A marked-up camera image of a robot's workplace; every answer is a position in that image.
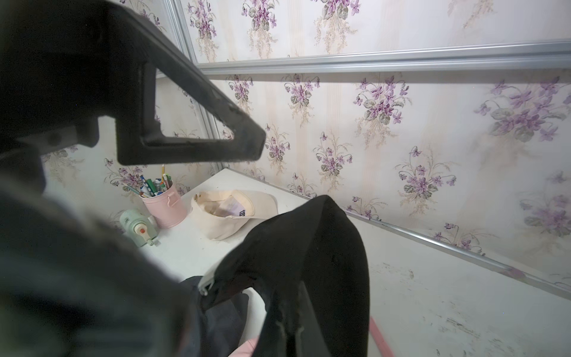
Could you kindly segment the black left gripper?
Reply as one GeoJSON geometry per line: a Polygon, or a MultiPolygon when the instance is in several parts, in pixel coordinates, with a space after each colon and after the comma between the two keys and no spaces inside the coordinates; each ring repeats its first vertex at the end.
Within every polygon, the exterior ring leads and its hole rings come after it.
{"type": "Polygon", "coordinates": [[[1,151],[98,143],[115,8],[111,1],[1,2],[1,151]]]}

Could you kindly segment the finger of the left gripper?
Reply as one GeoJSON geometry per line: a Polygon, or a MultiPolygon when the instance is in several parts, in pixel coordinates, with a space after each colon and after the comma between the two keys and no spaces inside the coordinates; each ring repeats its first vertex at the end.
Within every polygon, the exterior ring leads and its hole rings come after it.
{"type": "Polygon", "coordinates": [[[264,130],[150,20],[110,3],[109,100],[122,165],[256,161],[264,130]]]}

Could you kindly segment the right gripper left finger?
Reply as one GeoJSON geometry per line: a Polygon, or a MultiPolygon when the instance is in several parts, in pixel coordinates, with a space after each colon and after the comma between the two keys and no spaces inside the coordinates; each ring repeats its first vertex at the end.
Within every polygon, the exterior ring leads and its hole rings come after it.
{"type": "Polygon", "coordinates": [[[302,287],[295,293],[275,290],[266,304],[266,317],[252,356],[303,356],[301,334],[302,287]]]}

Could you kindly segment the dark grey baseball cap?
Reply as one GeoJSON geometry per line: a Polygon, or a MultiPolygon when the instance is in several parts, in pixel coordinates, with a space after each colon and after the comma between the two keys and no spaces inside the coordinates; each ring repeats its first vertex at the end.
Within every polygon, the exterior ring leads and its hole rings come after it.
{"type": "Polygon", "coordinates": [[[249,297],[241,293],[204,312],[198,289],[200,280],[195,276],[181,281],[190,297],[179,355],[229,356],[240,345],[248,318],[249,297]]]}

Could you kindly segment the pink cap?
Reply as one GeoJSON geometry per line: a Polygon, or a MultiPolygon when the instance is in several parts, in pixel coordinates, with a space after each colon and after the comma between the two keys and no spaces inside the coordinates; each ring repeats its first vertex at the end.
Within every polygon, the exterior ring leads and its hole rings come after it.
{"type": "Polygon", "coordinates": [[[369,332],[382,357],[395,356],[373,317],[369,320],[369,332]]]}
{"type": "Polygon", "coordinates": [[[252,357],[259,338],[248,339],[233,351],[229,357],[252,357]]]}

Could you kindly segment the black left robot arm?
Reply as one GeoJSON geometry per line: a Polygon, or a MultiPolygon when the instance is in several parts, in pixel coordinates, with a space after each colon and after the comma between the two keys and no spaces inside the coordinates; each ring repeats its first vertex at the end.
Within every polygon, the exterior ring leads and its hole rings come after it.
{"type": "Polygon", "coordinates": [[[265,133],[150,21],[110,1],[1,3],[1,354],[209,356],[222,349],[198,291],[125,236],[45,197],[41,157],[94,147],[115,123],[123,165],[258,159],[265,133]],[[168,137],[163,72],[232,130],[168,137]]]}

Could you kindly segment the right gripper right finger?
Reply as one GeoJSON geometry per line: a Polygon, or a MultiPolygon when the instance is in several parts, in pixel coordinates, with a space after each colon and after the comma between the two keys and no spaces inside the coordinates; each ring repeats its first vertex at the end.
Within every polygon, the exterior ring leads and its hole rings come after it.
{"type": "Polygon", "coordinates": [[[321,333],[312,302],[304,282],[300,282],[298,296],[298,355],[302,357],[330,357],[321,333]]]}

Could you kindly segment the beige cap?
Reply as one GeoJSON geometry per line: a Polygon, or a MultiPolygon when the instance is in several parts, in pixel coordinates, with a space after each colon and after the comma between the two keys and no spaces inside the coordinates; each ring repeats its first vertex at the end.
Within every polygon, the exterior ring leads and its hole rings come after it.
{"type": "Polygon", "coordinates": [[[268,220],[276,215],[276,199],[252,190],[199,192],[190,211],[190,219],[210,240],[227,239],[250,220],[268,220]]]}

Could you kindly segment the black cap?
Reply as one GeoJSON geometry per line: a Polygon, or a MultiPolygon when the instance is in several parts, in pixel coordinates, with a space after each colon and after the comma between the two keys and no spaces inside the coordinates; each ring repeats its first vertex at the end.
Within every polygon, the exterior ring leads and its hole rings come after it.
{"type": "Polygon", "coordinates": [[[327,196],[253,228],[199,283],[210,309],[245,289],[266,306],[270,294],[295,293],[304,282],[331,356],[367,355],[370,277],[363,240],[327,196]]]}

